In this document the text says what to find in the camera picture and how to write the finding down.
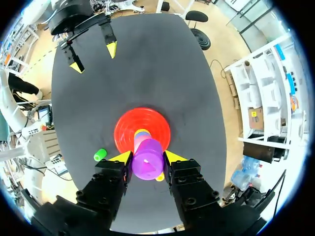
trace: chair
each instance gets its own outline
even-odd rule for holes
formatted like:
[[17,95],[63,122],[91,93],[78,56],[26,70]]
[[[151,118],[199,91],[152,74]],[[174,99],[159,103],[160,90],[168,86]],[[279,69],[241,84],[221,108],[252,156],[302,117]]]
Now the chair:
[[188,20],[188,26],[190,21],[195,21],[194,28],[190,28],[191,32],[195,36],[197,42],[199,43],[202,50],[208,50],[211,46],[210,39],[208,36],[201,30],[196,29],[197,22],[207,22],[208,16],[200,11],[189,11],[185,17]]

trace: gray table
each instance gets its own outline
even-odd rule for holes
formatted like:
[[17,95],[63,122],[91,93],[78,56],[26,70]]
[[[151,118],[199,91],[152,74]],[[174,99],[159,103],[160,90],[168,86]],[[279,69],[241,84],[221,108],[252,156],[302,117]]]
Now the gray table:
[[[150,107],[168,120],[171,152],[194,158],[213,189],[223,191],[226,163],[221,105],[208,63],[185,22],[176,15],[114,19],[117,53],[110,59],[101,30],[93,27],[73,43],[85,71],[67,65],[57,49],[52,104],[57,137],[79,189],[94,174],[94,153],[114,144],[117,120],[129,109]],[[132,177],[112,229],[151,232],[180,224],[166,182]]]

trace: white robot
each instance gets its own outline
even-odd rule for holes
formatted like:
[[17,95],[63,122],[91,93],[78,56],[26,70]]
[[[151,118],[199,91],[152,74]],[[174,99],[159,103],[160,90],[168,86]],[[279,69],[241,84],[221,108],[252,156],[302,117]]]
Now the white robot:
[[[45,131],[45,125],[41,121],[34,121],[34,119],[27,118],[22,113],[9,88],[8,74],[3,69],[0,69],[0,110],[12,130],[8,140],[14,134],[17,137],[19,136],[15,147],[10,147],[6,151],[0,151],[0,161],[23,158],[24,160],[26,159],[27,166],[42,168],[47,167],[47,163],[51,163],[51,156],[60,154],[55,131]],[[39,204],[43,203],[41,191],[42,179],[43,174],[41,172],[25,168],[24,188],[28,189],[30,195]],[[33,214],[31,206],[25,203],[24,209],[25,216],[30,219]]]

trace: plastic bottle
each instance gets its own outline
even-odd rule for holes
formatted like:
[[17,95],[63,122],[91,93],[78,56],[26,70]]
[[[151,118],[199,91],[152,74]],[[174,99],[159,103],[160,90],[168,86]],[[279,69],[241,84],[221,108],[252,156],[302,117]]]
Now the plastic bottle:
[[231,182],[241,191],[245,191],[248,188],[250,181],[251,175],[240,170],[234,171],[231,178]]
[[259,160],[251,158],[249,156],[244,156],[242,160],[242,171],[251,176],[258,174],[259,168],[262,167]]

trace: bolt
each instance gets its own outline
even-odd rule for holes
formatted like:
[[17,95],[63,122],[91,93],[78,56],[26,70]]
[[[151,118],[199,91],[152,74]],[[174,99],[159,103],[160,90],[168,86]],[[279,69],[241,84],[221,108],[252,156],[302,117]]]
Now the bolt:
[[82,190],[79,190],[75,193],[77,195],[77,197],[82,197],[84,195]]
[[99,178],[99,174],[94,174],[94,175],[92,175],[92,178],[93,178],[93,180],[98,179],[98,178]]
[[104,205],[104,204],[107,204],[108,201],[106,198],[102,198],[101,200],[98,201],[98,203]]
[[186,178],[184,178],[184,177],[179,177],[178,178],[178,183],[183,183],[185,181],[186,181]]
[[219,196],[219,192],[218,192],[218,191],[213,191],[213,192],[211,193],[211,196],[212,196],[213,198],[217,198],[217,197]]
[[194,205],[196,203],[196,198],[188,198],[185,201],[185,205]]
[[66,236],[68,233],[66,231],[58,231],[58,236]]
[[116,177],[110,177],[110,178],[109,178],[109,181],[110,181],[110,182],[114,182],[116,179],[117,179]]

